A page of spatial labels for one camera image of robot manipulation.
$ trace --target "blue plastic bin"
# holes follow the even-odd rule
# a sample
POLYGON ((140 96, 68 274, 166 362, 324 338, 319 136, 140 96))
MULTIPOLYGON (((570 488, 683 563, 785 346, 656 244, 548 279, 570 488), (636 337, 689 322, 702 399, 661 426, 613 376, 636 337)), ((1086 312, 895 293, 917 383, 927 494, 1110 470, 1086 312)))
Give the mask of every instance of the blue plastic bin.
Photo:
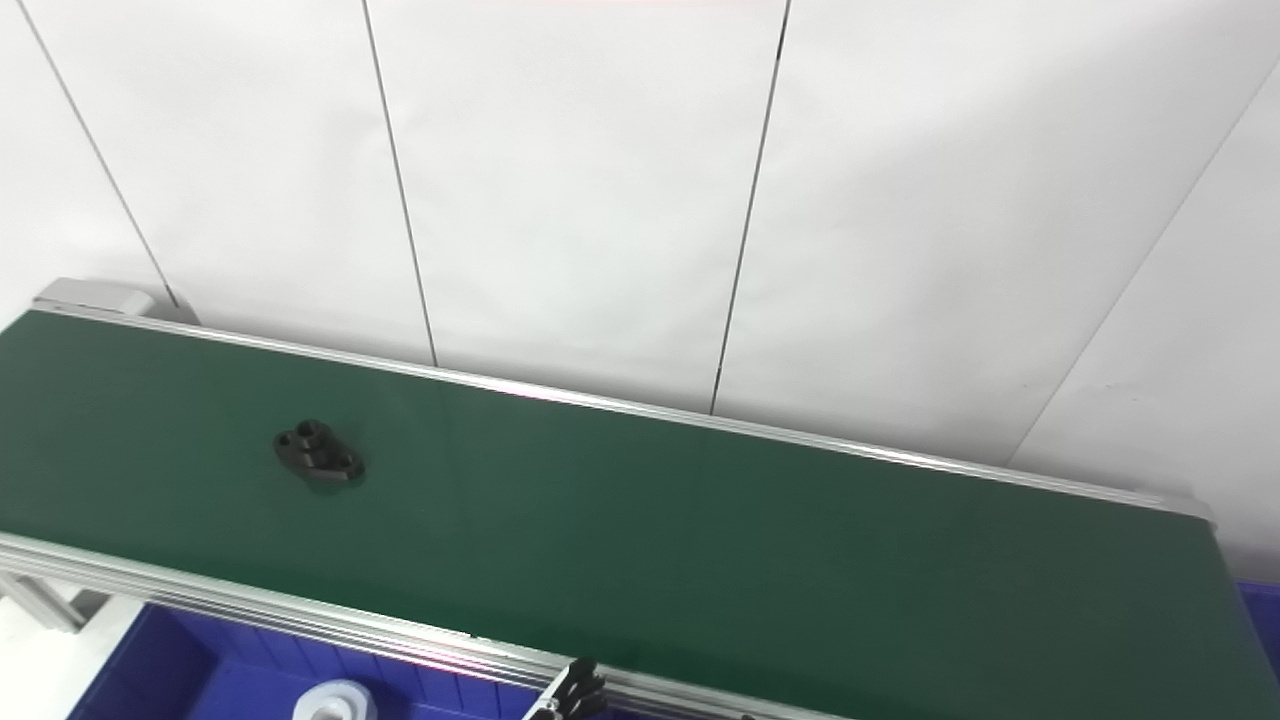
MULTIPOLYGON (((369 688, 379 720, 520 720, 538 697, 525 688, 148 605, 70 720, 288 720, 302 693, 338 678, 369 688)), ((621 711, 600 717, 643 720, 621 711)))
POLYGON ((1253 620, 1253 630, 1271 661, 1271 671, 1280 680, 1280 587, 1243 582, 1236 585, 1253 620))

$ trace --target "black metal part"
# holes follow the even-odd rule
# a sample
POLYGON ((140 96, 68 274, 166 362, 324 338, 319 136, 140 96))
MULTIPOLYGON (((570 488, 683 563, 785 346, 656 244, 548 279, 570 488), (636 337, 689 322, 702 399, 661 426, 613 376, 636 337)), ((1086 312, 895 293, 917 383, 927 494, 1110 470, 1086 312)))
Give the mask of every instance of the black metal part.
POLYGON ((586 720, 604 712, 608 705, 604 678, 595 674, 595 661, 580 657, 538 696, 524 720, 586 720))
POLYGON ((339 441, 320 420, 302 420, 271 442, 275 456, 305 480, 351 483, 365 471, 360 454, 339 441))

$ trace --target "white wall panel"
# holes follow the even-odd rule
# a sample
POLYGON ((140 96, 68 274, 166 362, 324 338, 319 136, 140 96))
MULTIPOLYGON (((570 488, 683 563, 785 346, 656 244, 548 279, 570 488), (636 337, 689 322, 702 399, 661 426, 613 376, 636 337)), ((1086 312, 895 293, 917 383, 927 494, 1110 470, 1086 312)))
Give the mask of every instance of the white wall panel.
POLYGON ((1280 72, 1012 465, 1210 503, 1238 573, 1280 580, 1280 72))
POLYGON ((358 1, 27 1, 206 325, 429 360, 358 1))
POLYGON ((0 3, 0 328, 58 277, 133 284, 168 304, 14 3, 0 3))
POLYGON ((707 410, 782 0, 372 0, 440 364, 707 410))
POLYGON ((1277 51, 1274 0, 795 3, 717 413, 1005 462, 1277 51))

